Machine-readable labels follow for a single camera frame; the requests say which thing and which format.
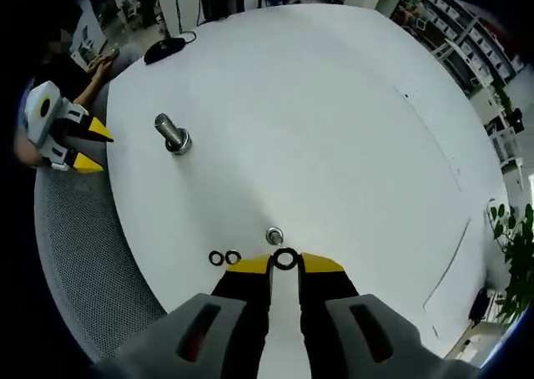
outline round table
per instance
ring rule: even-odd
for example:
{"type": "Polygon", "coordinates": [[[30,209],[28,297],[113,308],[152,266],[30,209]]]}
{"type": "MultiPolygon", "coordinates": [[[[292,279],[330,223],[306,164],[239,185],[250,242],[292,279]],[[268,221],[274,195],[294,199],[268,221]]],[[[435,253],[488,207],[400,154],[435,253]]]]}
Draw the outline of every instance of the round table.
{"type": "MultiPolygon", "coordinates": [[[[444,355],[459,335],[438,338],[423,305],[467,226],[461,248],[480,273],[483,212],[490,198],[506,199],[495,152],[453,78],[367,9],[266,8],[196,33],[161,62],[135,63],[108,98],[113,197],[163,308],[213,290],[224,267],[209,263],[210,251],[272,253],[265,231],[278,226],[284,245],[341,263],[361,294],[381,298],[444,355]],[[161,113],[189,131],[187,154],[165,149],[154,129],[161,113]]],[[[443,308],[469,311],[478,279],[455,277],[459,298],[443,308]]],[[[296,273],[275,272],[273,286],[259,376],[287,359],[294,377],[309,377],[296,273]]],[[[467,317],[451,324],[463,331],[467,317]]]]}

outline gray mesh chair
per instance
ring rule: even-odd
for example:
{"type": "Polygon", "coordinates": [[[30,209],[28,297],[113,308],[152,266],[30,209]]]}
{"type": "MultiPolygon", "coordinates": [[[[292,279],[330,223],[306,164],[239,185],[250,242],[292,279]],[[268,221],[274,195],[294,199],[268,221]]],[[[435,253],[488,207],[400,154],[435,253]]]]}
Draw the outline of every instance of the gray mesh chair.
{"type": "Polygon", "coordinates": [[[106,172],[40,169],[34,213],[48,287],[90,359],[113,355],[165,314],[126,243],[106,172]]]}

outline computer mouse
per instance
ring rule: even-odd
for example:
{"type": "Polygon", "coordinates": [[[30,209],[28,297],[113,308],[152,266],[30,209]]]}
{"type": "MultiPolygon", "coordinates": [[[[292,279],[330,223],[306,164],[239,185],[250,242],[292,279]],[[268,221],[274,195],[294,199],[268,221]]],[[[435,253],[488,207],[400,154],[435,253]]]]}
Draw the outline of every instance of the computer mouse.
{"type": "Polygon", "coordinates": [[[184,49],[185,40],[183,38],[166,38],[152,45],[144,55],[144,62],[151,64],[161,59],[167,58],[173,53],[184,49]]]}

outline green plant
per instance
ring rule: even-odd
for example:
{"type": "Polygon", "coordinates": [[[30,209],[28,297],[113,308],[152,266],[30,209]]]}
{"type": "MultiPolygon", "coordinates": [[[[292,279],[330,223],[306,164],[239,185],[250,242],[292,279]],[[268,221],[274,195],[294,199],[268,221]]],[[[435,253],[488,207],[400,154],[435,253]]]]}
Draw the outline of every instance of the green plant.
{"type": "Polygon", "coordinates": [[[495,95],[499,98],[501,106],[504,108],[505,114],[513,114],[513,109],[511,107],[511,100],[504,88],[501,85],[494,84],[493,88],[495,89],[495,95]]]}
{"type": "Polygon", "coordinates": [[[525,208],[525,216],[519,219],[513,208],[506,214],[506,207],[491,207],[488,213],[493,229],[493,238],[510,263],[510,284],[505,296],[498,296],[496,303],[501,306],[499,317],[510,325],[534,301],[534,223],[532,205],[525,208]]]}

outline o-ring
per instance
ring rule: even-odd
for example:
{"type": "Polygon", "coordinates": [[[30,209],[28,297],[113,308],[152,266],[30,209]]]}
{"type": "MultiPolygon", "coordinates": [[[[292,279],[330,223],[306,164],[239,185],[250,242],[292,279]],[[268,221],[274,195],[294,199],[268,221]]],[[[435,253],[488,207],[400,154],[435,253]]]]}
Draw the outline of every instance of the o-ring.
{"type": "Polygon", "coordinates": [[[297,265],[297,262],[299,260],[299,254],[297,253],[297,251],[293,250],[290,247],[279,248],[273,254],[273,259],[275,260],[274,263],[275,263],[275,266],[278,269],[280,269],[280,270],[292,270],[297,265]],[[291,255],[293,257],[293,260],[288,265],[284,265],[284,264],[282,264],[282,263],[280,263],[278,261],[279,257],[281,255],[283,255],[283,254],[289,254],[289,255],[291,255]]]}
{"type": "Polygon", "coordinates": [[[208,255],[209,263],[215,266],[221,266],[224,263],[224,255],[222,252],[211,251],[208,255]],[[219,260],[214,260],[214,256],[218,256],[219,260]]]}
{"type": "Polygon", "coordinates": [[[241,260],[241,254],[239,252],[237,252],[236,250],[226,251],[226,254],[224,254],[224,260],[226,261],[226,263],[228,265],[235,265],[241,260]],[[231,255],[233,255],[233,256],[235,256],[237,258],[237,260],[235,262],[232,262],[232,260],[230,259],[231,255]]]}

